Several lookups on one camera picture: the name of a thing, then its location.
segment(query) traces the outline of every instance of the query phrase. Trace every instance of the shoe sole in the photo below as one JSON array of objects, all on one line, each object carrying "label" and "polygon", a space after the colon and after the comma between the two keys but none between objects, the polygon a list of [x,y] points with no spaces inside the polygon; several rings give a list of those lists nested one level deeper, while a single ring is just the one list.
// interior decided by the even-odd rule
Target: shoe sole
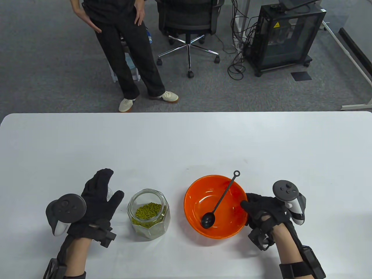
[{"label": "shoe sole", "polygon": [[165,100],[162,99],[162,98],[156,98],[156,97],[150,97],[150,99],[151,99],[151,100],[160,100],[160,101],[164,101],[164,102],[167,102],[167,103],[170,103],[170,104],[175,104],[175,103],[178,102],[178,100],[179,100],[180,98],[178,98],[178,99],[175,100],[175,101],[165,101]]},{"label": "shoe sole", "polygon": [[127,111],[119,111],[120,113],[127,113],[127,112],[131,112],[133,107],[131,107],[130,109],[128,109]]}]

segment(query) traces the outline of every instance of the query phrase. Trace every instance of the black pants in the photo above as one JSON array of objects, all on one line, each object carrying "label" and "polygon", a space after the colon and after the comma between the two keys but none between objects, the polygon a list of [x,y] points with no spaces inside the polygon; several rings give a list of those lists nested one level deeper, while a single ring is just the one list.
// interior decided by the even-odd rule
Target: black pants
[{"label": "black pants", "polygon": [[136,10],[133,7],[132,12],[114,16],[110,24],[91,20],[102,30],[102,33],[96,32],[96,36],[112,70],[118,77],[124,98],[133,100],[138,97],[140,92],[134,84],[131,70],[125,62],[125,53],[119,33],[122,34],[129,47],[133,62],[147,87],[148,94],[151,97],[158,97],[165,92],[165,88],[154,62],[145,24],[135,25],[135,17]]}]

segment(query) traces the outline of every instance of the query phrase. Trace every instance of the spoon handle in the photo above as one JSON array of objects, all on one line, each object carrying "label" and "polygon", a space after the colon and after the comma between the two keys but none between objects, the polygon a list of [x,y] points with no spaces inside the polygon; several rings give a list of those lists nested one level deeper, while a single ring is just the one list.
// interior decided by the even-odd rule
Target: spoon handle
[{"label": "spoon handle", "polygon": [[231,185],[234,183],[235,178],[237,178],[239,175],[240,175],[240,171],[238,171],[238,170],[234,171],[234,177],[233,177],[232,180],[230,181],[229,186],[227,186],[227,188],[226,188],[224,194],[223,194],[222,197],[219,199],[219,201],[218,201],[216,207],[215,207],[214,210],[212,211],[213,214],[214,214],[214,212],[216,211],[216,209],[217,209],[217,207],[219,206],[219,204],[220,204],[220,203],[222,202],[222,200],[224,199],[224,197],[226,196],[227,192],[230,190],[230,187],[231,187]]}]

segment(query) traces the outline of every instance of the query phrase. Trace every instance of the black spoon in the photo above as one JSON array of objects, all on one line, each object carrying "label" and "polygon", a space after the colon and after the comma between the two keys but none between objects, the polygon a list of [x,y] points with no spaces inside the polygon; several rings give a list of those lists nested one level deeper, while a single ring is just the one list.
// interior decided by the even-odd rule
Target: black spoon
[{"label": "black spoon", "polygon": [[230,184],[229,184],[229,186],[227,186],[227,188],[226,188],[224,194],[222,195],[222,197],[219,199],[219,201],[218,201],[216,207],[214,208],[214,210],[212,212],[207,212],[206,214],[203,215],[202,222],[201,222],[203,228],[209,229],[210,227],[213,226],[214,222],[216,221],[216,216],[214,215],[214,212],[216,211],[217,207],[219,206],[219,204],[222,202],[222,200],[226,196],[227,192],[230,190],[230,187],[233,184],[235,178],[237,178],[239,175],[240,175],[240,171],[238,171],[238,170],[234,171],[234,177],[230,181]]}]

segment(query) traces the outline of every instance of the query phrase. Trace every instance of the jar opening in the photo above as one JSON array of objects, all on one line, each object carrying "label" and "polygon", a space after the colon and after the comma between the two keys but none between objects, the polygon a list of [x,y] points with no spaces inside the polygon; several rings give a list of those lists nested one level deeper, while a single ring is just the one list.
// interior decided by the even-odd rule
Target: jar opening
[{"label": "jar opening", "polygon": [[[140,196],[144,195],[144,194],[152,194],[152,195],[155,195],[157,198],[158,198],[158,202],[159,204],[161,204],[161,209],[159,210],[158,214],[150,219],[140,219],[136,216],[136,211],[138,208],[134,208],[135,207],[135,201],[140,198]],[[160,217],[160,215],[163,213],[163,210],[164,210],[164,202],[163,202],[163,197],[160,195],[160,193],[156,190],[153,190],[153,189],[143,189],[139,192],[137,192],[136,194],[134,194],[134,196],[132,197],[132,199],[130,200],[129,202],[129,211],[132,215],[132,217],[138,221],[138,222],[152,222],[152,221],[155,221],[157,220],[157,218]]]}]

